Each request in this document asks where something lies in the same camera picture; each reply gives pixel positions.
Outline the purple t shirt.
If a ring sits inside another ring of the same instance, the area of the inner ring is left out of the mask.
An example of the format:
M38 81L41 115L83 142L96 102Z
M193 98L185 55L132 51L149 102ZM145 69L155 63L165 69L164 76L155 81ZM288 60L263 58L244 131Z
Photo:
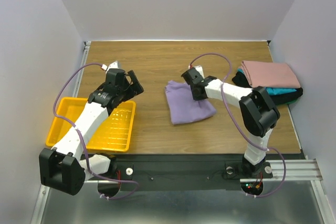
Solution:
M209 101L193 99L190 86L186 83L169 81L165 86L165 95L173 125L198 122L216 114Z

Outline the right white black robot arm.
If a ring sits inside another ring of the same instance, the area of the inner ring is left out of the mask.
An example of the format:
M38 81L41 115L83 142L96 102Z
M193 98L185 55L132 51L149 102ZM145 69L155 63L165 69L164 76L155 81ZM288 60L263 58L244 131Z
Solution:
M242 88L213 76L205 78L202 76L202 70L202 67L191 67L181 77L190 86L195 101L205 99L223 101L232 121L247 141L240 169L245 176L253 177L260 172L265 162L268 141L280 118L280 113L265 88ZM248 135L239 127L229 110L229 105L240 109Z

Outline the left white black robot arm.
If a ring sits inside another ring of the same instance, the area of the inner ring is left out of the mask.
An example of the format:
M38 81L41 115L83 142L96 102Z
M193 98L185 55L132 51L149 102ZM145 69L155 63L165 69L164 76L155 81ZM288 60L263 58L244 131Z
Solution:
M39 174L42 185L63 193L76 195L84 182L96 177L122 184L114 179L117 166L104 154L89 156L87 144L99 128L121 103L143 93L144 89L134 71L100 65L106 73L105 81L88 97L82 113L73 122L57 112L54 116L70 124L69 131L52 148L44 148L39 154Z

